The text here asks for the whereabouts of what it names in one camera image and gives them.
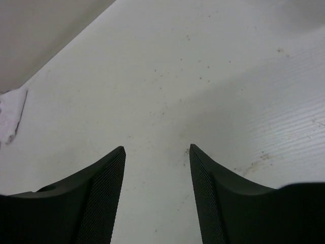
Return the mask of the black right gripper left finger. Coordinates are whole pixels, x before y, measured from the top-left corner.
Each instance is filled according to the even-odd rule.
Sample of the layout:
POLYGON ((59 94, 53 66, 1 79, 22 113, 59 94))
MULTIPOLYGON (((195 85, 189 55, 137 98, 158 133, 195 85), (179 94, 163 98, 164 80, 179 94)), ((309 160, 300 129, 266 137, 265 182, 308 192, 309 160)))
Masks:
POLYGON ((110 243, 124 168, 119 146, 36 192, 1 195, 1 243, 110 243))

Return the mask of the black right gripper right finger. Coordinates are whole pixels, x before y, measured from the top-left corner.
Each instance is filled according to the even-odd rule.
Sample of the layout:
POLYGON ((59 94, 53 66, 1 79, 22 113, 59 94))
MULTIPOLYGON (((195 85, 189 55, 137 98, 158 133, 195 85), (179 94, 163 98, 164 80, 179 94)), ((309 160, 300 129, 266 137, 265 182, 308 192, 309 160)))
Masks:
POLYGON ((203 243, 324 243, 324 183, 273 189, 189 149, 203 243))

